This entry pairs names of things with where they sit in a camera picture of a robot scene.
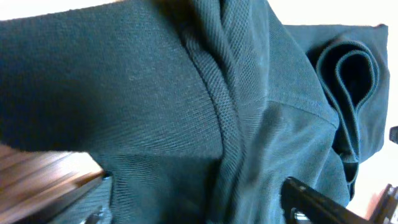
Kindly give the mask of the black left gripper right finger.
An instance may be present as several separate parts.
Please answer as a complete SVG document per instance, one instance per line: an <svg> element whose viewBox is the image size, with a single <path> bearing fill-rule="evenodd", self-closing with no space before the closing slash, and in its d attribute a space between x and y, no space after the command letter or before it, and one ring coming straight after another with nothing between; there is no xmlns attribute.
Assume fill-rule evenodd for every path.
<svg viewBox="0 0 398 224"><path fill-rule="evenodd" d="M313 224L370 224L330 198L322 195L294 177L284 180L280 190L280 205L287 224L297 224L297 212Z"/></svg>

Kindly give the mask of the black t-shirt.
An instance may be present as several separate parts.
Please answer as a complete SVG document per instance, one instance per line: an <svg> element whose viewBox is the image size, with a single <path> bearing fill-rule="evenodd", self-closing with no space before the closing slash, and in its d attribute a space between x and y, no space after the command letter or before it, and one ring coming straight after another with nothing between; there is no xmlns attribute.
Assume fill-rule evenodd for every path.
<svg viewBox="0 0 398 224"><path fill-rule="evenodd" d="M382 148L385 25L265 1L121 1L1 22L1 142L87 152L114 223L283 223L288 177L341 205Z"/></svg>

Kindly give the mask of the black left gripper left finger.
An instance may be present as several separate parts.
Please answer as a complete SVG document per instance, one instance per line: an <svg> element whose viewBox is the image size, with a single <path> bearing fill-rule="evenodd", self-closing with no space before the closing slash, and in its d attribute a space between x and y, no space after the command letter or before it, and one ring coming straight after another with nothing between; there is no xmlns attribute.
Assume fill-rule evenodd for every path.
<svg viewBox="0 0 398 224"><path fill-rule="evenodd" d="M104 209L102 206L99 206L82 221L82 224L99 224L101 223L103 217Z"/></svg>

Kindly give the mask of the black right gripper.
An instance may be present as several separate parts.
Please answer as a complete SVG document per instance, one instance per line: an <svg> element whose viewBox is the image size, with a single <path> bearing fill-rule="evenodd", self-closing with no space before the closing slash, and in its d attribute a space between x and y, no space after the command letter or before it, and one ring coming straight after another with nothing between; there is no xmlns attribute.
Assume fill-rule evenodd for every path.
<svg viewBox="0 0 398 224"><path fill-rule="evenodd" d="M397 224L397 187L387 184L369 221L373 224Z"/></svg>

